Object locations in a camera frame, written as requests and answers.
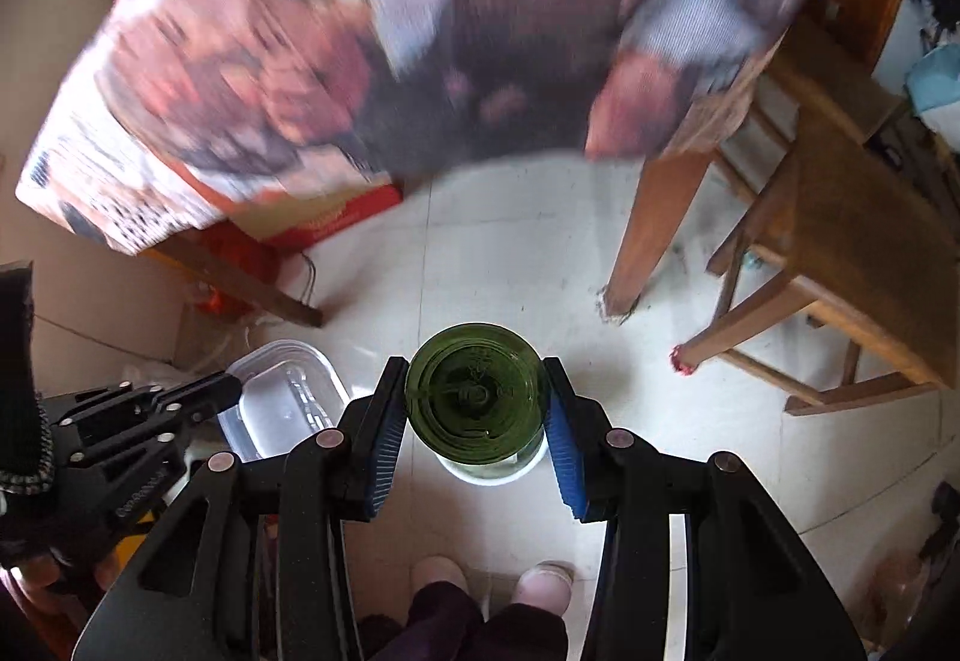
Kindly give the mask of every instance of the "beige wall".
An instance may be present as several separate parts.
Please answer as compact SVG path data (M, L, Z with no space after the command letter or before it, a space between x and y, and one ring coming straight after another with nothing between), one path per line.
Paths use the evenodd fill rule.
M165 360L173 355L184 281L147 258L79 238L13 195L56 87L110 0L0 0L0 262L35 261L37 315L92 339ZM44 392L115 381L128 354L38 321L35 375Z

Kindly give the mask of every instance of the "wooden chair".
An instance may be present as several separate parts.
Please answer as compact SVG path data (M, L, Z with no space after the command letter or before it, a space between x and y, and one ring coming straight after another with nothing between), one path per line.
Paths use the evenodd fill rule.
M865 67L803 16L784 37L765 74L800 110L829 118L843 135L861 146L906 105L874 82ZM750 117L784 151L790 148L790 139L756 103ZM719 148L664 154L643 165L630 221L603 293L608 316L630 314L712 164L736 197L744 202L755 200L757 192Z
M767 255L779 272L731 308L743 255L764 231L779 235ZM726 270L713 321L675 350L678 370L720 357L789 392L794 415L956 386L952 237L920 196L822 115L800 114L793 148L727 246L712 258ZM816 390L736 349L802 311L851 339L837 388ZM856 381L861 349L896 373Z

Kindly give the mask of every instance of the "metal screw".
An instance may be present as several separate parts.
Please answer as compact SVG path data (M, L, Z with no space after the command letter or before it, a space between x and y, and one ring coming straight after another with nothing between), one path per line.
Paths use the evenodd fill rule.
M346 438L347 437L344 436L344 432L342 430L327 429L320 431L320 433L317 434L315 441L319 447L323 447L325 450L333 450L333 448L337 448L342 445L342 443L344 443L344 439Z
M713 457L713 462L721 472L733 474L743 465L743 462L733 453L717 453Z
M210 460L206 461L206 466L211 472L226 472L233 468L235 462L236 458L233 457L233 453L216 453L210 455Z
M634 445L634 434L627 429L613 429L607 431L607 444L618 450L627 450Z

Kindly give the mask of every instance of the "foot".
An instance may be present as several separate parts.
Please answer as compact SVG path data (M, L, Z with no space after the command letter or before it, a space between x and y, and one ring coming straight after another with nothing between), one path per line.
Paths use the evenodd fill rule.
M464 570L443 555L432 555L416 562L410 573L410 584L414 593L434 582L452 582L461 591L467 592Z
M563 616L573 595L573 578L556 564L541 563L522 573L512 605L539 607L554 615Z

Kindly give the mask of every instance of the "clear plastic container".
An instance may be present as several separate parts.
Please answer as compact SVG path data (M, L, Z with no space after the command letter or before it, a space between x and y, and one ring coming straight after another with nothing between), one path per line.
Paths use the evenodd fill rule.
M289 453L308 436L336 426L349 403L325 355L292 339L261 346L227 373L243 382L243 395L217 419L245 462Z

